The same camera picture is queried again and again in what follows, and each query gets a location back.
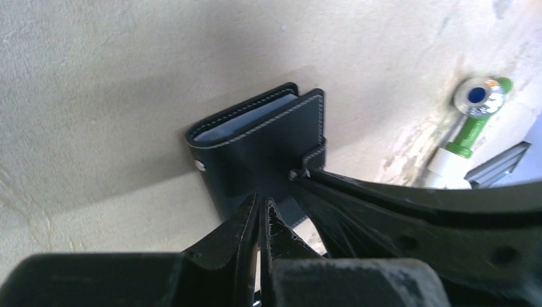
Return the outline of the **black leather card holder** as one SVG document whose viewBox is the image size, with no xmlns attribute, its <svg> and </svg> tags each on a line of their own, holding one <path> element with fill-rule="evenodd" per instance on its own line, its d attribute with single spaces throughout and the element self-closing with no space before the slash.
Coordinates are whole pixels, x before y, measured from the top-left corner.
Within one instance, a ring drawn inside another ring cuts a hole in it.
<svg viewBox="0 0 542 307">
<path fill-rule="evenodd" d="M 290 173 L 325 165 L 325 94 L 285 83 L 200 120 L 185 139 L 222 220 L 246 197 L 275 201 L 286 223 L 306 214 L 290 193 Z"/>
</svg>

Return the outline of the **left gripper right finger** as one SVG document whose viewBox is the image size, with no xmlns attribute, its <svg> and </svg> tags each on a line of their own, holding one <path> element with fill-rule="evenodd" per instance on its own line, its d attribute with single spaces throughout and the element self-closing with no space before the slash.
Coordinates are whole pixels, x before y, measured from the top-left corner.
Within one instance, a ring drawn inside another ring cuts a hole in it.
<svg viewBox="0 0 542 307">
<path fill-rule="evenodd" d="M 262 306 L 449 306 L 426 263 L 320 256 L 295 236 L 270 198 L 259 200 Z"/>
</svg>

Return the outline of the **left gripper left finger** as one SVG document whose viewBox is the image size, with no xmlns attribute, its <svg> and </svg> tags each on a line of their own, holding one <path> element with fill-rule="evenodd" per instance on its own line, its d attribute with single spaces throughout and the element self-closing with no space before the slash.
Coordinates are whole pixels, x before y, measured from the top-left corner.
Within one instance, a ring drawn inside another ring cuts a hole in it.
<svg viewBox="0 0 542 307">
<path fill-rule="evenodd" d="M 251 306 L 259 198 L 177 253 L 33 255 L 1 285 L 2 306 Z"/>
</svg>

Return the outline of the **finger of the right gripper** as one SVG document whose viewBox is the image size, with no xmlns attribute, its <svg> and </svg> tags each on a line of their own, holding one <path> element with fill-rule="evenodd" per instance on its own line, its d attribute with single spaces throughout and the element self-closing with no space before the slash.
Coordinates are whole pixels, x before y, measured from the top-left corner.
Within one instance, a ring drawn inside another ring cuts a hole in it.
<svg viewBox="0 0 542 307">
<path fill-rule="evenodd" d="M 541 183 L 429 189 L 293 170 L 332 258 L 414 258 L 457 306 L 541 305 Z"/>
</svg>

